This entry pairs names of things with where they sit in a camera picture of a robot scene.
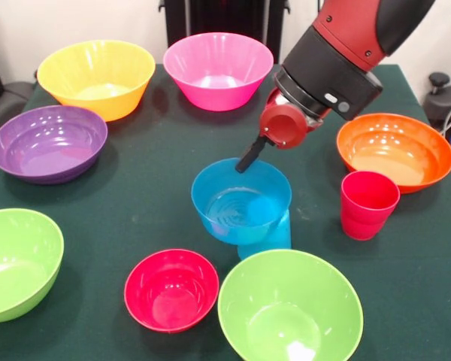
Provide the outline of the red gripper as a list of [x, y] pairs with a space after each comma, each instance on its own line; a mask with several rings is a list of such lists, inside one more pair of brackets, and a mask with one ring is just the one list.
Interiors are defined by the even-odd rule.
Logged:
[[259, 157], [267, 141], [280, 149], [290, 149], [298, 146], [309, 132], [321, 125], [321, 118], [307, 115], [278, 88], [273, 89], [259, 118], [259, 135], [240, 158], [235, 170], [244, 173]]

